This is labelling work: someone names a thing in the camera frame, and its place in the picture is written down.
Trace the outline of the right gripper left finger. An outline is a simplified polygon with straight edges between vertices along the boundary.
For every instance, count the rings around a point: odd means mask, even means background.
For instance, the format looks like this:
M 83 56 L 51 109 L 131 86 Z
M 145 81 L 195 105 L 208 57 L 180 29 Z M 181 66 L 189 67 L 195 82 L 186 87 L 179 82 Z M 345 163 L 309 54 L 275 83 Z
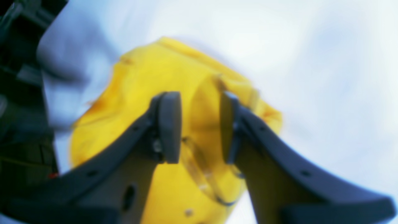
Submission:
M 1 200 L 1 213 L 26 224 L 138 224 L 155 168 L 177 164 L 179 92 L 155 96 L 148 110 L 101 153 L 20 196 Z

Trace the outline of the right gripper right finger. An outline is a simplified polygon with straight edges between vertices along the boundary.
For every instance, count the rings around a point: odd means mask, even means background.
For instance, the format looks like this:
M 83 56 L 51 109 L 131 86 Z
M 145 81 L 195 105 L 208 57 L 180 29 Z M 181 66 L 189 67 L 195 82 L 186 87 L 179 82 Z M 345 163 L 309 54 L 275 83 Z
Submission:
M 243 174 L 259 224 L 385 224 L 397 214 L 391 197 L 311 163 L 230 92 L 220 130 L 224 161 Z

